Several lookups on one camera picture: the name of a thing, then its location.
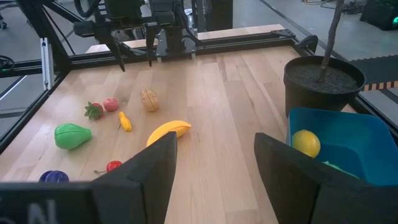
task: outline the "blue plastic basket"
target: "blue plastic basket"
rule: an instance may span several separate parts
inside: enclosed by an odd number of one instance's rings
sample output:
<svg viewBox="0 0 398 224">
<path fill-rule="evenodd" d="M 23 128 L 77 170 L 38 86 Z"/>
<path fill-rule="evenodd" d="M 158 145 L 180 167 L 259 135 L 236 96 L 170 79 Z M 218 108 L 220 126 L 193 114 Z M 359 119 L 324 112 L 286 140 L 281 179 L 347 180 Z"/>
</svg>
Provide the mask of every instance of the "blue plastic basket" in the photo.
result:
<svg viewBox="0 0 398 224">
<path fill-rule="evenodd" d="M 296 108 L 289 113 L 287 144 L 302 129 L 316 134 L 315 158 L 375 185 L 398 185 L 398 148 L 379 118 L 365 114 Z"/>
</svg>

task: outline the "yellow pepper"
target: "yellow pepper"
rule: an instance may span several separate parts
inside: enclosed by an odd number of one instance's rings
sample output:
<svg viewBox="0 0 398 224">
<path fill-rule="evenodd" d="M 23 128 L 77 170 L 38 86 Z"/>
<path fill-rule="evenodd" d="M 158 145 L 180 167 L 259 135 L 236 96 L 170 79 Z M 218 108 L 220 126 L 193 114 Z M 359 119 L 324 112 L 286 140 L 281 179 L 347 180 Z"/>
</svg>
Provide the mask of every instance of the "yellow pepper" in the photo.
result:
<svg viewBox="0 0 398 224">
<path fill-rule="evenodd" d="M 122 111 L 119 112 L 120 125 L 125 131 L 131 131 L 131 123 L 129 118 Z"/>
</svg>

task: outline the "wooden table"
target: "wooden table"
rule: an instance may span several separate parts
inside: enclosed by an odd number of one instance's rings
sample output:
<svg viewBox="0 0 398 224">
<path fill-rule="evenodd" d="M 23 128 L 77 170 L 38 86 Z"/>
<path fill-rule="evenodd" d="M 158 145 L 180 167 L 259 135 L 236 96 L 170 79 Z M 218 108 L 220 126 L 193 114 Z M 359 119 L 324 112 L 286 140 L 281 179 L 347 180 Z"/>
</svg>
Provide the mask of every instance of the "wooden table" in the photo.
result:
<svg viewBox="0 0 398 224">
<path fill-rule="evenodd" d="M 201 39 L 283 29 L 280 25 L 199 34 Z M 128 45 L 142 46 L 141 40 Z M 89 52 L 106 50 L 92 46 Z M 166 223 L 277 223 L 254 157 L 254 133 L 285 140 L 284 65 L 298 57 L 291 47 L 247 50 L 180 60 L 72 71 L 0 156 L 2 181 L 37 181 L 46 170 L 71 180 L 93 180 L 112 160 L 122 162 L 145 148 L 161 124 L 192 124 L 178 139 L 177 171 Z M 160 110 L 144 110 L 139 92 L 151 87 Z M 119 129 L 118 113 L 98 121 L 84 117 L 88 101 L 115 96 L 131 119 Z M 94 138 L 73 151 L 59 149 L 54 129 L 63 123 L 90 128 Z"/>
</svg>

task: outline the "black pot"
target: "black pot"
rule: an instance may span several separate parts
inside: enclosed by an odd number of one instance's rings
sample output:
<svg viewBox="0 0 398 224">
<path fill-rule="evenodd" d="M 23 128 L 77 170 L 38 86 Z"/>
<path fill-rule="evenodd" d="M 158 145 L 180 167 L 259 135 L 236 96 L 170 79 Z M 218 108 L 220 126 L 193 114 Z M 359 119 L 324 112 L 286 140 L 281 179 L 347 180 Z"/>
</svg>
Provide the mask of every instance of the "black pot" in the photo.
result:
<svg viewBox="0 0 398 224">
<path fill-rule="evenodd" d="M 322 56 L 308 56 L 299 57 L 289 61 L 285 65 L 285 112 L 286 116 L 289 116 L 291 109 L 297 107 L 316 108 L 323 110 L 341 111 L 350 101 L 354 100 L 359 91 L 365 84 L 365 76 L 357 69 L 354 65 L 331 58 L 329 61 L 329 67 L 341 70 L 347 75 L 354 78 L 358 84 L 358 89 L 347 92 L 347 93 L 322 93 L 319 91 L 310 90 L 305 86 L 295 83 L 289 77 L 289 71 L 291 68 L 297 65 L 321 65 L 323 60 Z"/>
</svg>

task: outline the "green pear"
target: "green pear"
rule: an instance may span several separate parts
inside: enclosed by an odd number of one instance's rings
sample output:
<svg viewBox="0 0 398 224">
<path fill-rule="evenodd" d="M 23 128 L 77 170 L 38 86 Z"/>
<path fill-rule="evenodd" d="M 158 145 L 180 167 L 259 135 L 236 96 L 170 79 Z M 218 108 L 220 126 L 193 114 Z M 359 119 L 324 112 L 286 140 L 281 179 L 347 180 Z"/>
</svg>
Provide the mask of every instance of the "green pear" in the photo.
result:
<svg viewBox="0 0 398 224">
<path fill-rule="evenodd" d="M 55 128 L 55 144 L 61 149 L 74 149 L 92 137 L 90 129 L 75 124 L 61 124 Z"/>
</svg>

